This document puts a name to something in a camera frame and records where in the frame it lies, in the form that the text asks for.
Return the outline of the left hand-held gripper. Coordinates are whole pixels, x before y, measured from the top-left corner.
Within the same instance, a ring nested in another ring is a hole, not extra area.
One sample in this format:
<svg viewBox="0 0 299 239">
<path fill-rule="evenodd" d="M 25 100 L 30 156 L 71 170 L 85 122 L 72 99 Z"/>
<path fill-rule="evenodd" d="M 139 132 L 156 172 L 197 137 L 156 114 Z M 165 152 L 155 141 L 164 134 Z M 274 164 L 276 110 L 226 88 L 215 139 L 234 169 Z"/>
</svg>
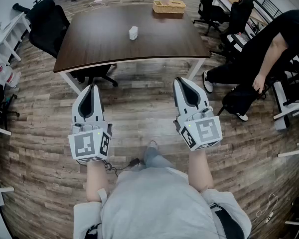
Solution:
<svg viewBox="0 0 299 239">
<path fill-rule="evenodd" d="M 108 159 L 112 124 L 102 121 L 104 108 L 97 85 L 88 85 L 72 106 L 72 133 L 68 135 L 73 159 L 93 162 Z"/>
</svg>

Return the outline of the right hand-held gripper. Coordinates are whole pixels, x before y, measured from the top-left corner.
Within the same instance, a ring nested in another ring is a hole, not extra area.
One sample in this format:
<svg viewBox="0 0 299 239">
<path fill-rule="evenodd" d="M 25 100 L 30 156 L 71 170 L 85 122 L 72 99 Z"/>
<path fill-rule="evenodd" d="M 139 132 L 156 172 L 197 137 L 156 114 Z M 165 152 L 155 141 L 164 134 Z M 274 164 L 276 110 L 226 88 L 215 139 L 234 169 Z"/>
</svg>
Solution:
<svg viewBox="0 0 299 239">
<path fill-rule="evenodd" d="M 213 114 L 205 91 L 191 80 L 176 77 L 173 92 L 180 114 L 173 122 L 189 149 L 195 151 L 218 144 L 223 138 L 220 119 Z"/>
</svg>

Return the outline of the person's right forearm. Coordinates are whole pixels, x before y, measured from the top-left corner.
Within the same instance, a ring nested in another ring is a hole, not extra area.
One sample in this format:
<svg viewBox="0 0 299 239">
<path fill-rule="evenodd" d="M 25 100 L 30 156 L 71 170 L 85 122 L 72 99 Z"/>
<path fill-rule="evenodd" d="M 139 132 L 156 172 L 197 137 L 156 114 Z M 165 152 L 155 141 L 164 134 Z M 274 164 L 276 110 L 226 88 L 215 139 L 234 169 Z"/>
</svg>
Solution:
<svg viewBox="0 0 299 239">
<path fill-rule="evenodd" d="M 188 182 L 190 186 L 200 193 L 214 188 L 213 178 L 204 149 L 195 151 L 189 155 Z"/>
</svg>

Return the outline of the person's left forearm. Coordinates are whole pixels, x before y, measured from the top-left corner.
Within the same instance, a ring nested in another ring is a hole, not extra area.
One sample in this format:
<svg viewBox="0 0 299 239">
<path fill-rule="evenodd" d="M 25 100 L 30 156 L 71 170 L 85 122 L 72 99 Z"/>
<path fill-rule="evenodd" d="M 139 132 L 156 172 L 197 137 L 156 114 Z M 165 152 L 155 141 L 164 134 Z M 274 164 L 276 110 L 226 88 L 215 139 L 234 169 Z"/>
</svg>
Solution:
<svg viewBox="0 0 299 239">
<path fill-rule="evenodd" d="M 109 195 L 107 172 L 102 161 L 87 163 L 86 198 L 88 202 L 101 202 L 98 191 L 104 189 Z"/>
</svg>

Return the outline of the black office chair base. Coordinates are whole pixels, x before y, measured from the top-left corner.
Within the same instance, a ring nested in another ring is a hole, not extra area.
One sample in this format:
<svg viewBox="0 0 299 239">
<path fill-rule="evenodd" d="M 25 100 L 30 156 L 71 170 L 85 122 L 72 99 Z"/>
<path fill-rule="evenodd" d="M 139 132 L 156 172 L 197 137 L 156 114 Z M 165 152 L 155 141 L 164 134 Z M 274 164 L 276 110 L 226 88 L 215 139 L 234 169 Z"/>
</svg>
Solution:
<svg viewBox="0 0 299 239">
<path fill-rule="evenodd" d="M 114 87 L 118 86 L 118 83 L 112 78 L 107 76 L 111 66 L 116 67 L 117 64 L 112 65 L 103 65 L 103 66 L 94 66 L 85 69 L 75 70 L 70 72 L 70 75 L 77 79 L 79 84 L 83 84 L 85 82 L 85 78 L 88 78 L 88 85 L 92 84 L 95 77 L 103 78 L 112 83 Z"/>
</svg>

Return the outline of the person's jeans leg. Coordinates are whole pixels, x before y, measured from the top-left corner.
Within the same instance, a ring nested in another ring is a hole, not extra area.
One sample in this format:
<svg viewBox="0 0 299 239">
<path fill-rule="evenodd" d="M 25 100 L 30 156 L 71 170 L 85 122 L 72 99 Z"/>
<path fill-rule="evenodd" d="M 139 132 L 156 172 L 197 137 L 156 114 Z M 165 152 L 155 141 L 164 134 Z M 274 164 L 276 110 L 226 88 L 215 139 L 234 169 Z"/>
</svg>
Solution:
<svg viewBox="0 0 299 239">
<path fill-rule="evenodd" d="M 165 159 L 154 147 L 148 147 L 144 153 L 146 168 L 174 168 L 174 165 Z"/>
</svg>

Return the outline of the red label water bottle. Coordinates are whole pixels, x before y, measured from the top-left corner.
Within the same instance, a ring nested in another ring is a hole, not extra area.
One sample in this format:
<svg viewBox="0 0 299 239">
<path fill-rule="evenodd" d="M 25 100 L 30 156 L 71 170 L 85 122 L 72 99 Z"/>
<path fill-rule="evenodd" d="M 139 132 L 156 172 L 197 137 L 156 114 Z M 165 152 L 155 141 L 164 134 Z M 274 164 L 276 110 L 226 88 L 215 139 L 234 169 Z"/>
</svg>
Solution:
<svg viewBox="0 0 299 239">
<path fill-rule="evenodd" d="M 11 88 L 19 83 L 21 73 L 16 72 L 10 66 L 0 63 L 0 80 Z"/>
</svg>

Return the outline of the woven wicker basket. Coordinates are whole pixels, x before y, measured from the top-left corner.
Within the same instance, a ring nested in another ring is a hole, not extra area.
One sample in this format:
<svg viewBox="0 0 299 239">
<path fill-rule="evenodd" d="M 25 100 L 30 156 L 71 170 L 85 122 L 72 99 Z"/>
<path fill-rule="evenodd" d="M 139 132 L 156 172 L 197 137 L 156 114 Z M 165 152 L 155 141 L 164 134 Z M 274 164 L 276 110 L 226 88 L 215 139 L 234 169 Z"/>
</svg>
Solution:
<svg viewBox="0 0 299 239">
<path fill-rule="evenodd" d="M 152 8 L 155 13 L 176 13 L 184 14 L 185 8 L 176 8 L 170 5 L 163 5 L 160 0 L 154 0 Z"/>
</svg>

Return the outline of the black mesh office chair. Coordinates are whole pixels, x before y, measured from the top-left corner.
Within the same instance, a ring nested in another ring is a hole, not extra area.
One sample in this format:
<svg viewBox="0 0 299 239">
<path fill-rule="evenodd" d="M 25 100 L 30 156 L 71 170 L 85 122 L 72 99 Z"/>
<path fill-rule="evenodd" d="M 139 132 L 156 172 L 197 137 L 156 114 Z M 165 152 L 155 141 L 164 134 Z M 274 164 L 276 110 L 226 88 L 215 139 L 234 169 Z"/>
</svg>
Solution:
<svg viewBox="0 0 299 239">
<path fill-rule="evenodd" d="M 61 6 L 52 0 L 42 0 L 25 16 L 31 25 L 30 43 L 56 58 L 70 25 Z"/>
</svg>

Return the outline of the black chair with white cushion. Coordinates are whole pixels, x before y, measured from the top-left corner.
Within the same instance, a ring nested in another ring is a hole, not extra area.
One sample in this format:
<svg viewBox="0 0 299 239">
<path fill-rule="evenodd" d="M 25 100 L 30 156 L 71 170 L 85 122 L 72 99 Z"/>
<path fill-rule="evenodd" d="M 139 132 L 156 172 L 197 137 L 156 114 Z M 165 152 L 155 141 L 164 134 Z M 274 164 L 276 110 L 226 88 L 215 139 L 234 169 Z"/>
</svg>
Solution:
<svg viewBox="0 0 299 239">
<path fill-rule="evenodd" d="M 226 62 L 234 61 L 242 50 L 244 44 L 241 37 L 236 37 L 244 33 L 247 21 L 251 15 L 254 4 L 252 0 L 239 0 L 231 6 L 229 26 L 220 34 L 222 48 Z"/>
</svg>

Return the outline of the white side table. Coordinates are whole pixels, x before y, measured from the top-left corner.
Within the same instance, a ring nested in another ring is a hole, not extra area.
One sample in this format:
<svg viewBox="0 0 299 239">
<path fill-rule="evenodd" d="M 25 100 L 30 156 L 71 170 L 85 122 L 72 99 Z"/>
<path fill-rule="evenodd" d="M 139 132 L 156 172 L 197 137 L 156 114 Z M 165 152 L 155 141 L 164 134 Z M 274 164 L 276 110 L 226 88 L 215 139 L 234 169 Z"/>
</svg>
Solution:
<svg viewBox="0 0 299 239">
<path fill-rule="evenodd" d="M 15 51 L 15 46 L 12 46 L 9 43 L 9 40 L 16 40 L 18 43 L 22 42 L 22 33 L 18 34 L 18 32 L 16 31 L 17 29 L 17 25 L 18 24 L 23 24 L 25 29 L 28 32 L 31 32 L 31 28 L 30 25 L 27 21 L 27 19 L 25 18 L 25 13 L 22 12 L 19 15 L 17 15 L 16 17 L 14 17 L 11 21 L 9 22 L 1 22 L 0 21 L 0 46 L 4 45 L 5 48 L 9 51 L 9 55 L 5 56 L 4 53 L 0 52 L 0 59 L 1 61 L 3 61 L 6 65 L 10 65 L 9 63 L 9 58 L 12 55 L 17 61 L 21 61 L 21 58 L 19 57 L 19 55 L 16 53 Z"/>
</svg>

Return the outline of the person's grey sweatshirt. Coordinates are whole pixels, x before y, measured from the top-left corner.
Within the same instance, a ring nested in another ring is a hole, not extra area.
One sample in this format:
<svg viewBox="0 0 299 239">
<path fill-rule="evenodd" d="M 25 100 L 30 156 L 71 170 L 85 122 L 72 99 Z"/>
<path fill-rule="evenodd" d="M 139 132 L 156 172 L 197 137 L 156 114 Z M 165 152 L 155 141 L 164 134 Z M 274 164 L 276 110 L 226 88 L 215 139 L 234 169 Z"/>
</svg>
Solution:
<svg viewBox="0 0 299 239">
<path fill-rule="evenodd" d="M 74 239 L 228 239 L 229 229 L 247 239 L 251 222 L 230 192 L 200 193 L 173 168 L 122 172 L 115 189 L 98 191 L 101 202 L 74 207 Z"/>
</svg>

